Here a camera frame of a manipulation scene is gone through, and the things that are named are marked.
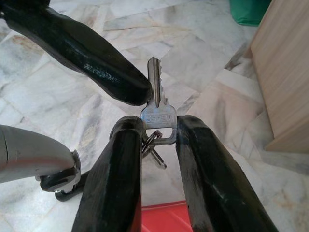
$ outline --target metal key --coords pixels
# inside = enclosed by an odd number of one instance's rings
[[[174,107],[169,105],[160,84],[160,60],[152,57],[148,61],[148,79],[153,86],[153,94],[142,110],[140,118],[144,124],[143,139],[146,141],[147,129],[172,128],[169,138],[154,139],[152,145],[169,145],[176,142],[177,115]]]

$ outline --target metal ring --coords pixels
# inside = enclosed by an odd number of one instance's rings
[[[148,155],[149,152],[147,152],[150,144],[153,142],[153,140],[155,138],[157,139],[161,139],[163,136],[163,134],[159,131],[159,130],[156,130],[154,133],[152,133],[148,139],[144,142],[143,146],[142,146],[142,149],[141,149],[141,153],[143,154],[143,158],[146,157]]]

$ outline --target gray metal arm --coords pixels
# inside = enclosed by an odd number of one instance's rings
[[[68,148],[54,139],[0,125],[0,183],[57,174],[80,166],[77,161]]]

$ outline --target red object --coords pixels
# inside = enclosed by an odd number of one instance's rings
[[[142,232],[193,232],[185,201],[145,206],[141,213]]]

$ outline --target wooden furniture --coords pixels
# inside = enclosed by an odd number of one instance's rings
[[[251,52],[275,138],[266,150],[309,153],[309,1],[273,0]]]

